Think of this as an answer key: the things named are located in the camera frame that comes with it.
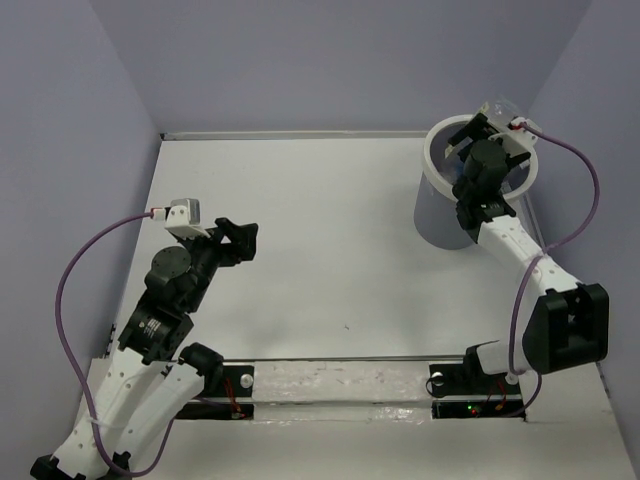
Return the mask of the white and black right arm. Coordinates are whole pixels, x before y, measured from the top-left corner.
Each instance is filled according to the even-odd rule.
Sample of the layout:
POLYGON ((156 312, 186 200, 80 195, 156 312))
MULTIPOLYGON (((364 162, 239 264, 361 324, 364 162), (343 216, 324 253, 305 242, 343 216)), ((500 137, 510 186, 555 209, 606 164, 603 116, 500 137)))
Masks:
POLYGON ((524 229, 502 185, 524 162, 539 133, 525 121, 499 127, 481 112, 447 141, 458 147, 462 171, 452 186, 462 230, 514 275, 518 284, 506 339, 469 347, 462 384, 482 392, 497 375, 546 375, 597 363, 609 346, 610 299, 605 288, 564 270, 524 229))

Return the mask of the large clear yellow label bottle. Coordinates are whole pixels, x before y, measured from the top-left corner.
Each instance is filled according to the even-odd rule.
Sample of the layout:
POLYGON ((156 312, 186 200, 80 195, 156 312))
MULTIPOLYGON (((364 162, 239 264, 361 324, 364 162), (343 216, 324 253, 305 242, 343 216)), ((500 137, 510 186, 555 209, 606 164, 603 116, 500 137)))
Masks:
POLYGON ((502 95, 485 101, 478 112, 498 131, 508 130, 514 119, 522 117, 519 107, 502 95))

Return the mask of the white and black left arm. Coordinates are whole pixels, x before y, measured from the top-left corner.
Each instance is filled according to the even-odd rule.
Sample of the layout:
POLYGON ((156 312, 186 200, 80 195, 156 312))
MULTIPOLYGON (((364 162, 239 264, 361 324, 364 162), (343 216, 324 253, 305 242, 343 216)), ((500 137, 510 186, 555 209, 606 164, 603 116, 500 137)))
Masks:
POLYGON ((192 400, 224 390, 227 407, 242 416, 223 357, 182 343, 218 269, 254 259, 259 227, 218 218, 213 227, 167 220, 176 245, 157 252, 144 278, 145 290, 117 339, 111 363, 91 390, 77 360, 70 361, 87 405, 55 452, 37 458, 35 479, 126 479, 148 474, 136 460, 192 400))

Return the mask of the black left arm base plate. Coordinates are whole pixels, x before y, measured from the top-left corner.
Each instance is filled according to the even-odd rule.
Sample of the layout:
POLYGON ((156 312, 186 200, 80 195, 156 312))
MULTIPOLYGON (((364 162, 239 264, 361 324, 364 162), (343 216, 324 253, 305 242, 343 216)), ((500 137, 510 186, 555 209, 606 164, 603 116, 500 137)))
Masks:
POLYGON ((254 417, 255 367, 226 363, 219 380, 207 380, 204 390, 176 415, 177 420, 249 421, 254 417))

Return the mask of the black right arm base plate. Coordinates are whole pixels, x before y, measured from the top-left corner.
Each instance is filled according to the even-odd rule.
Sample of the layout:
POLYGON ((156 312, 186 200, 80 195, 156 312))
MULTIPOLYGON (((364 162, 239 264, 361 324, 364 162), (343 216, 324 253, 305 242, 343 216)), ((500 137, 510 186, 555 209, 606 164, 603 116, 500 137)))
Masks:
POLYGON ((469 376, 461 363, 436 363, 425 390, 434 420, 526 417, 520 385, 508 383, 505 374, 469 376))

